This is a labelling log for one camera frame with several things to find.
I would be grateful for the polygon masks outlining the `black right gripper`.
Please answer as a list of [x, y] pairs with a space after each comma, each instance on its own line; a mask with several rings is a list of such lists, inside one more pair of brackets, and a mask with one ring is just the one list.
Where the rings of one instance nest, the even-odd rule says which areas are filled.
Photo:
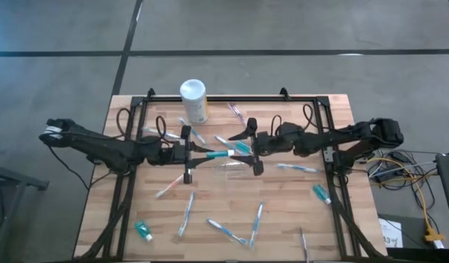
[[264, 172], [261, 156], [268, 156], [270, 151], [270, 135], [266, 132], [257, 133], [257, 119], [249, 118], [247, 121], [247, 129], [240, 134], [229, 137], [229, 141], [246, 140], [251, 138], [252, 156], [232, 156], [233, 160], [240, 161], [245, 164], [251, 164], [255, 176], [262, 175]]

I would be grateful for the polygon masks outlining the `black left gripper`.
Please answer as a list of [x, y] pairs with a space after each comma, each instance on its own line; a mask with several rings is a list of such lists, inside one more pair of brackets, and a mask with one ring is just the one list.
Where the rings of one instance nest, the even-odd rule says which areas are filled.
[[184, 165], [184, 183], [192, 182], [192, 169], [198, 165], [210, 161], [209, 157], [191, 158], [191, 151], [198, 153], [214, 152], [214, 150], [198, 146], [195, 142], [191, 142], [190, 134], [192, 127], [184, 125], [181, 128], [181, 141], [175, 142], [173, 145], [173, 160]]

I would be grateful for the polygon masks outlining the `blue white toothbrush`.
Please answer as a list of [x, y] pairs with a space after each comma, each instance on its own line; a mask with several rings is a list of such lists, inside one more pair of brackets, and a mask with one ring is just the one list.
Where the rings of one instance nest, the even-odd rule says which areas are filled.
[[226, 229], [225, 227], [223, 227], [221, 224], [217, 223], [216, 221], [207, 218], [206, 221], [212, 225], [213, 227], [215, 227], [216, 229], [218, 229], [219, 231], [223, 232], [224, 234], [226, 234], [228, 237], [230, 237], [231, 239], [237, 241], [238, 243], [240, 243], [241, 245], [246, 245], [247, 244], [247, 240], [242, 238], [242, 237], [238, 237], [235, 234], [233, 234], [229, 229]]
[[164, 138], [167, 139], [167, 140], [179, 140], [179, 139], [181, 139], [181, 137], [176, 135], [176, 134], [170, 133], [168, 131], [158, 131], [158, 129], [151, 128], [151, 127], [144, 127], [143, 128], [143, 132], [150, 133], [150, 134], [156, 134], [158, 136], [164, 135]]
[[303, 171], [303, 172], [318, 173], [317, 169], [304, 167], [304, 166], [296, 165], [296, 164], [282, 164], [282, 163], [279, 163], [276, 166], [278, 168], [282, 168], [282, 169], [288, 168], [288, 169], [300, 170], [300, 171]]
[[254, 219], [254, 223], [253, 223], [253, 227], [252, 227], [252, 234], [251, 234], [251, 238], [249, 240], [249, 247], [251, 249], [254, 248], [254, 242], [255, 242], [255, 238], [257, 236], [257, 231], [258, 231], [258, 227], [260, 224], [260, 219], [263, 213], [263, 206], [264, 206], [264, 201], [261, 201], [259, 203], [258, 209], [257, 209], [257, 214], [256, 217]]
[[191, 128], [191, 133], [200, 141], [202, 145], [206, 145], [207, 142], [205, 139], [200, 135], [200, 133], [190, 124], [188, 123], [184, 118], [180, 117], [179, 121], [183, 126], [189, 126]]
[[188, 221], [189, 221], [189, 215], [190, 215], [190, 211], [192, 209], [192, 205], [193, 205], [194, 200], [195, 200], [195, 192], [192, 191], [191, 194], [190, 194], [190, 197], [189, 197], [188, 204], [187, 204], [186, 209], [184, 211], [184, 222], [182, 223], [182, 225], [178, 229], [178, 236], [179, 237], [182, 237], [184, 235], [185, 229], [186, 229]]
[[214, 136], [216, 140], [218, 140], [220, 143], [222, 143], [223, 145], [227, 146], [230, 150], [234, 150], [237, 154], [242, 155], [242, 156], [247, 156], [249, 155], [248, 153], [242, 153], [240, 152], [235, 145], [233, 145], [231, 142], [228, 142], [227, 140], [223, 139], [222, 137], [215, 135]]

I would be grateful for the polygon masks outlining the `clear acrylic organiser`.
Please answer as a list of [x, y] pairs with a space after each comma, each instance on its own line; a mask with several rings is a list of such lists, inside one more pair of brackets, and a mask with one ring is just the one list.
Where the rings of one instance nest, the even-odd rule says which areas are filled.
[[214, 177], [216, 178], [240, 178], [246, 174], [248, 166], [239, 161], [228, 161], [214, 167]]

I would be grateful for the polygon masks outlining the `purple toothbrush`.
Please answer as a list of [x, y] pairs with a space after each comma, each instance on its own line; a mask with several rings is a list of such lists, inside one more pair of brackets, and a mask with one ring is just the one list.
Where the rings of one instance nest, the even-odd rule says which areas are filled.
[[233, 112], [233, 114], [236, 116], [236, 118], [244, 125], [247, 125], [245, 117], [242, 115], [242, 113], [239, 111], [239, 109], [236, 107], [234, 103], [228, 103], [227, 106], [230, 108], [230, 110]]
[[304, 255], [304, 263], [309, 263], [309, 251], [307, 248], [306, 238], [305, 238], [302, 228], [299, 228], [299, 235], [300, 235], [301, 247], [302, 247], [303, 255]]

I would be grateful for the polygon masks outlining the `orange toothbrush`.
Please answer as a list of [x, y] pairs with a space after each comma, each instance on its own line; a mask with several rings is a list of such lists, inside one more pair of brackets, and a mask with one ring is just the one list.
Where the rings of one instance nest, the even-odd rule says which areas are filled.
[[158, 199], [163, 195], [165, 195], [170, 189], [172, 189], [173, 187], [177, 186], [180, 182], [182, 182], [184, 180], [183, 177], [184, 177], [183, 175], [177, 177], [173, 182], [169, 183], [166, 188], [157, 192], [155, 198]]

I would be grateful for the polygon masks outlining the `white yellow wipes canister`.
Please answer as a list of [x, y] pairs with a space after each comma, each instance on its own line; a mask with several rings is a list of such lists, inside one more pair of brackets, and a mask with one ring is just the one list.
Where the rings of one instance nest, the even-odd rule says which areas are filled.
[[205, 123], [208, 120], [206, 89], [202, 81], [189, 79], [183, 82], [179, 93], [191, 123]]

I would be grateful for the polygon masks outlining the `white paper sheet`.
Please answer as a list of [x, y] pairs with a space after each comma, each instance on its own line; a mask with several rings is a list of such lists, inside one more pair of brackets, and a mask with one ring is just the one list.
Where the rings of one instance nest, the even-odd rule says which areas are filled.
[[387, 248], [403, 248], [402, 227], [399, 222], [379, 219], [382, 237]]

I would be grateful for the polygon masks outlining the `black metal stand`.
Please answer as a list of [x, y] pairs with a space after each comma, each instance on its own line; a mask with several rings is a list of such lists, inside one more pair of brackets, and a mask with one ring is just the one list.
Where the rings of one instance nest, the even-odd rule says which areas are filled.
[[[13, 187], [13, 195], [4, 198], [4, 193], [1, 187], [4, 184]], [[12, 218], [15, 216], [23, 193], [28, 186], [35, 187], [38, 191], [46, 191], [49, 182], [46, 180], [39, 180], [34, 177], [23, 175], [18, 172], [6, 169], [0, 166], [0, 197], [1, 197], [1, 212], [2, 218], [0, 221], [0, 258], [4, 250], [7, 238], [9, 236], [10, 224]]]

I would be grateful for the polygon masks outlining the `yellow power plug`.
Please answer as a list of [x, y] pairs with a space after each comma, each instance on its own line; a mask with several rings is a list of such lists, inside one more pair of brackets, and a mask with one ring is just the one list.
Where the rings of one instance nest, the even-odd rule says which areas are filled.
[[424, 240], [428, 243], [432, 243], [435, 249], [444, 249], [443, 240], [445, 237], [437, 233], [431, 226], [426, 227], [426, 235]]

